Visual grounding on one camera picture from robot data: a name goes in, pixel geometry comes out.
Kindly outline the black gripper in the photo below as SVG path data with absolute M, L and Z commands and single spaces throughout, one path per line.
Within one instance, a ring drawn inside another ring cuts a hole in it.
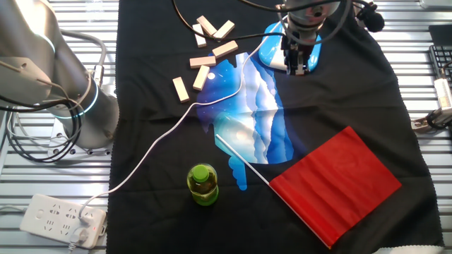
M 301 75 L 301 73 L 309 73 L 309 58 L 314 47 L 305 45 L 305 42 L 314 42 L 314 36 L 305 38 L 298 33 L 293 33 L 293 35 L 303 41 L 304 44 L 294 41 L 287 35 L 282 38 L 281 49 L 284 62 L 287 63 L 287 74 Z

